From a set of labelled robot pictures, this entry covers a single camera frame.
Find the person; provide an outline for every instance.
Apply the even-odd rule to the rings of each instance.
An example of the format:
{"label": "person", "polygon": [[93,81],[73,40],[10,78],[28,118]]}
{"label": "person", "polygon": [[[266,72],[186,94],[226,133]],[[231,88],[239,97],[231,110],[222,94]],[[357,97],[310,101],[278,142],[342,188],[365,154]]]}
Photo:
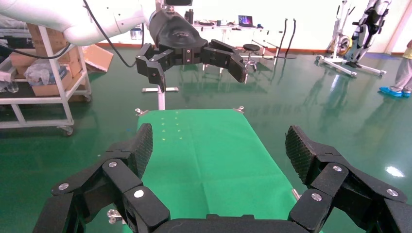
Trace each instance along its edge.
{"label": "person", "polygon": [[411,96],[412,91],[412,40],[408,43],[407,49],[403,54],[402,62],[399,65],[398,72],[395,78],[395,85],[387,87],[383,86],[379,90],[388,95],[395,97]]}

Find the textured fingertip pad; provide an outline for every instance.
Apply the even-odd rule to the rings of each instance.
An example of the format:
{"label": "textured fingertip pad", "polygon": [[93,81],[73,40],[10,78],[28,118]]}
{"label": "textured fingertip pad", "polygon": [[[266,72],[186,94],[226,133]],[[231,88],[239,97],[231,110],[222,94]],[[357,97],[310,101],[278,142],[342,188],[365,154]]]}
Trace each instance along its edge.
{"label": "textured fingertip pad", "polygon": [[310,140],[299,126],[290,126],[286,135],[286,155],[298,173],[300,180],[306,184],[306,177],[316,153],[310,146]]}
{"label": "textured fingertip pad", "polygon": [[152,156],[153,151],[153,131],[151,124],[142,124],[137,131],[136,136],[132,139],[130,152],[131,161],[137,168],[137,177],[143,177],[146,166]]}

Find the laptop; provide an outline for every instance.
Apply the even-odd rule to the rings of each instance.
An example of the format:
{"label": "laptop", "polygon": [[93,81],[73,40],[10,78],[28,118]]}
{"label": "laptop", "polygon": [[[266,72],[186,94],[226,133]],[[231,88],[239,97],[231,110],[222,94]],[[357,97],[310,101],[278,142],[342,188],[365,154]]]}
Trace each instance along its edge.
{"label": "laptop", "polygon": [[254,28],[251,16],[239,16],[239,26]]}

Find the cart wheel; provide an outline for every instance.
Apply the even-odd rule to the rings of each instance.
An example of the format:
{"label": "cart wheel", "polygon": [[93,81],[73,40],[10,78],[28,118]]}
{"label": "cart wheel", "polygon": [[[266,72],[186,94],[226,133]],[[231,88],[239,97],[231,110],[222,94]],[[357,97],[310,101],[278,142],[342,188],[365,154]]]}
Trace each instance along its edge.
{"label": "cart wheel", "polygon": [[91,95],[84,95],[86,102],[91,102]]}
{"label": "cart wheel", "polygon": [[62,130],[64,131],[64,134],[66,136],[72,136],[73,135],[73,127],[71,127],[71,126],[66,126],[66,127],[62,128]]}

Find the metal cart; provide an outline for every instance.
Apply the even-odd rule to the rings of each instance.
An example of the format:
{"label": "metal cart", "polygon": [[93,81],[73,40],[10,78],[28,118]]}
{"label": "metal cart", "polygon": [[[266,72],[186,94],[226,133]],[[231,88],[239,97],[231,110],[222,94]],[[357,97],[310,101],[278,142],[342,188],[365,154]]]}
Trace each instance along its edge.
{"label": "metal cart", "polygon": [[[50,45],[49,37],[46,32],[46,28],[43,26],[39,26],[41,37],[43,39],[46,52],[48,56],[54,56],[52,47]],[[74,48],[73,45],[70,45],[69,49],[66,51],[70,51],[70,49]],[[90,87],[90,81],[89,77],[87,74],[86,70],[86,64],[85,60],[83,57],[83,51],[82,47],[78,47],[79,54],[80,54],[80,61],[82,64],[82,70],[80,71],[80,77],[76,80],[75,84],[72,84],[71,88],[69,90],[65,90],[62,84],[62,79],[60,77],[59,71],[58,71],[58,58],[55,59],[50,59],[50,65],[53,70],[53,74],[56,80],[56,85],[59,90],[59,96],[58,97],[23,97],[23,98],[1,98],[0,97],[0,105],[8,105],[10,104],[13,108],[13,111],[17,117],[17,121],[0,121],[0,129],[11,129],[11,128],[26,128],[26,127],[50,127],[50,126],[55,126],[59,129],[62,129],[65,131],[67,135],[72,135],[73,134],[73,124],[74,120],[71,115],[71,111],[69,108],[68,104],[68,99],[72,95],[83,95],[86,97],[87,101],[91,100],[91,87]],[[3,63],[0,64],[1,67],[5,66],[11,66],[10,60],[6,59]],[[79,85],[82,83],[82,81],[86,81],[86,89],[85,90],[77,90]],[[23,113],[21,112],[19,108],[19,104],[56,104],[60,103],[63,105],[65,114],[66,114],[66,119],[52,119],[52,120],[26,120],[23,116]]]}

